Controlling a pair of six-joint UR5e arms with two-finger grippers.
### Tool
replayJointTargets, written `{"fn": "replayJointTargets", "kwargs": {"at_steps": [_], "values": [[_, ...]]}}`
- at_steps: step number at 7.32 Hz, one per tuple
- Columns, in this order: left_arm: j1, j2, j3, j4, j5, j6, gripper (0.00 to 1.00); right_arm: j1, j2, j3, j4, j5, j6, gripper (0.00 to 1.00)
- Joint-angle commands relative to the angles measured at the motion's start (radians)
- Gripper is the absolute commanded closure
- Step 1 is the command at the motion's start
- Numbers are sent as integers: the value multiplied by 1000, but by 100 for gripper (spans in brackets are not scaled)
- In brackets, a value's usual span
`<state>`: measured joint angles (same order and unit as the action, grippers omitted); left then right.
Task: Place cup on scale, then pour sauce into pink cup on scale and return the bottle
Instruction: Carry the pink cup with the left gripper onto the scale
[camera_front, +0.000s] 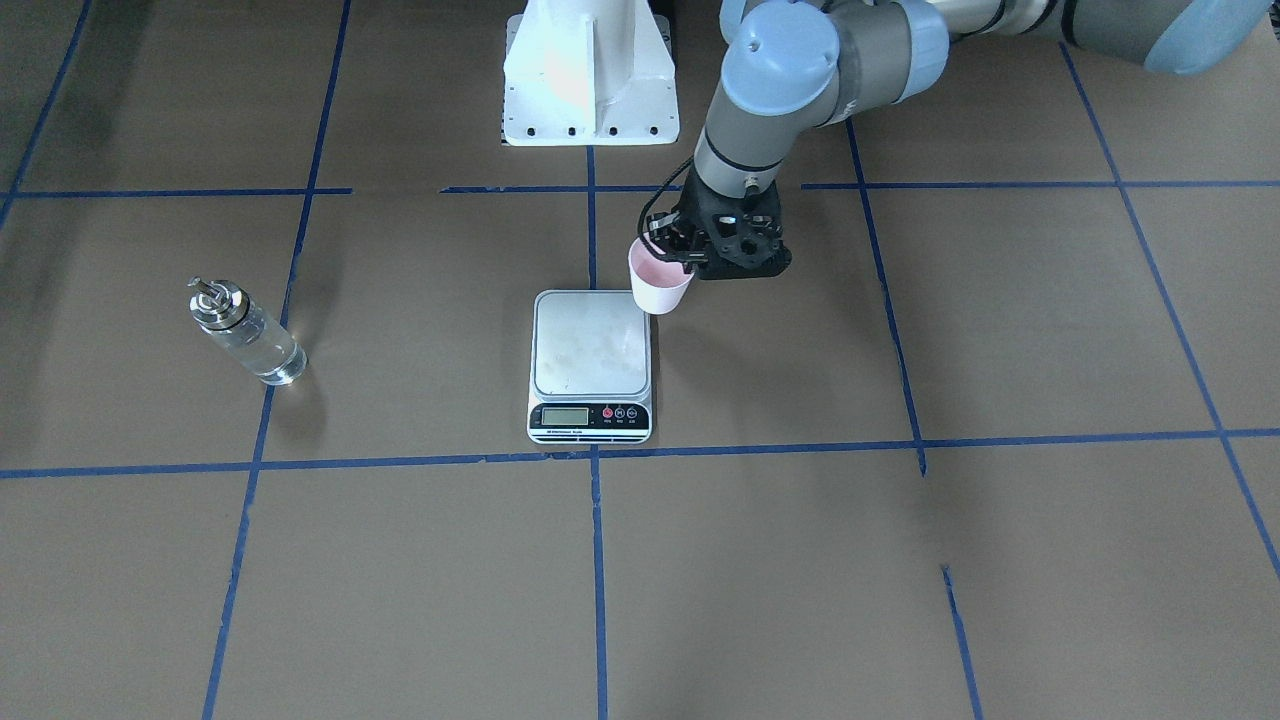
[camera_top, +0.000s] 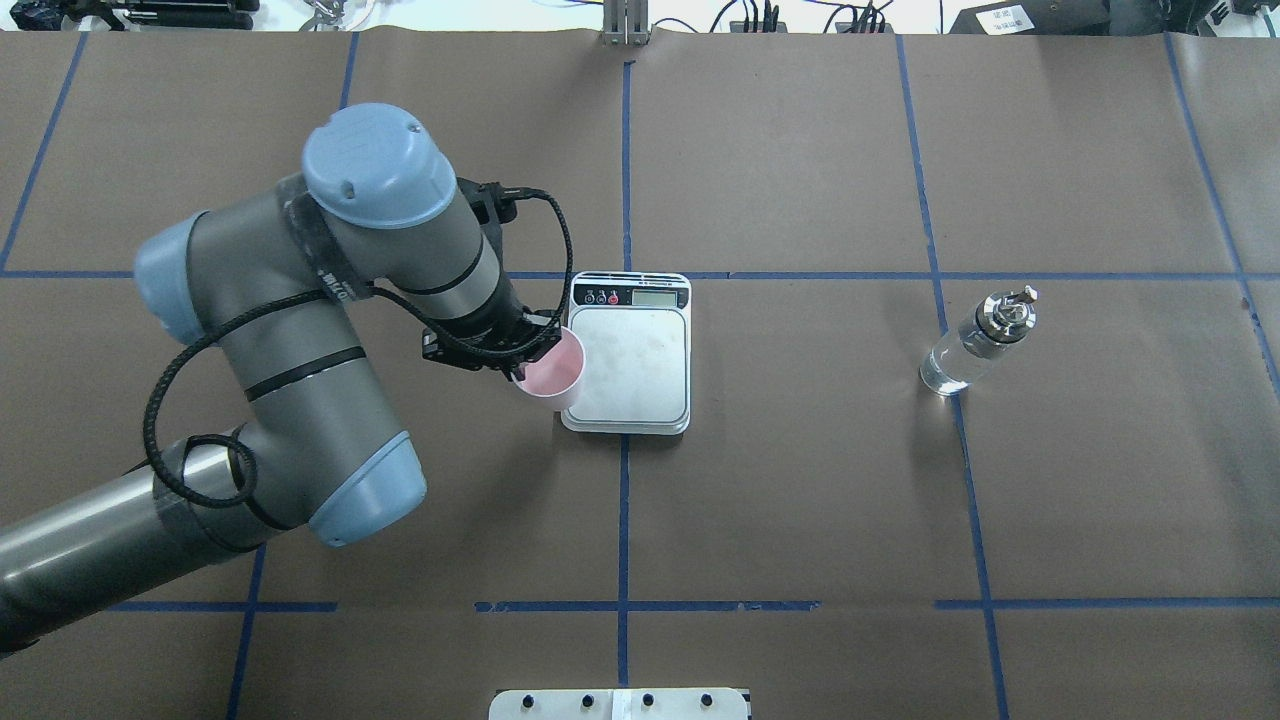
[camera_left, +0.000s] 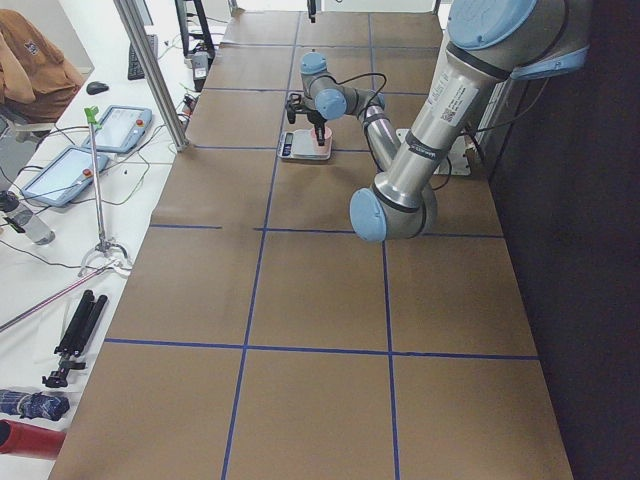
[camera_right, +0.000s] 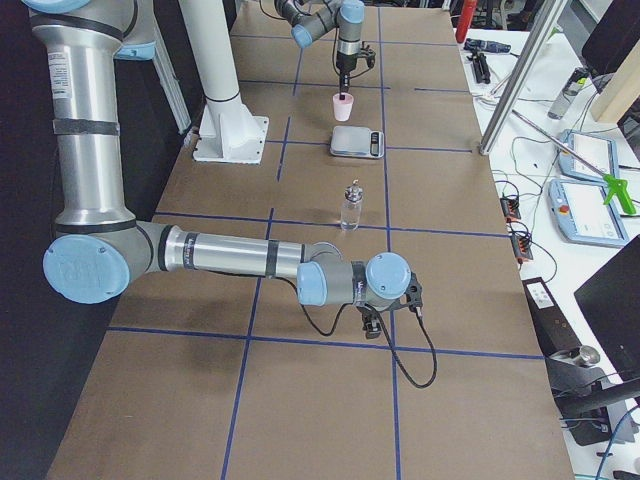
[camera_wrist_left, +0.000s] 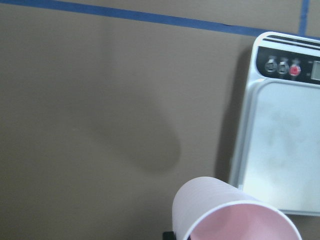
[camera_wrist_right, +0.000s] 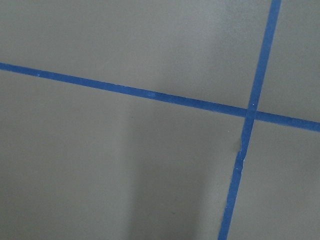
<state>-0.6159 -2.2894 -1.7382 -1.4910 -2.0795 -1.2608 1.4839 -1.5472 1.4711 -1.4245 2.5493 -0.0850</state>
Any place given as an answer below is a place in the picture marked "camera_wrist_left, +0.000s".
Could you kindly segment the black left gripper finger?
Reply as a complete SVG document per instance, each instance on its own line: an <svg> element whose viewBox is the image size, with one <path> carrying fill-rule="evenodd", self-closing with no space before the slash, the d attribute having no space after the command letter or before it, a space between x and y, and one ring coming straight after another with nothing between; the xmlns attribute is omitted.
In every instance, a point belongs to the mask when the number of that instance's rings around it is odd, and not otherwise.
<svg viewBox="0 0 320 240"><path fill-rule="evenodd" d="M162 233L162 240L176 240L176 235L173 231L164 231Z"/></svg>

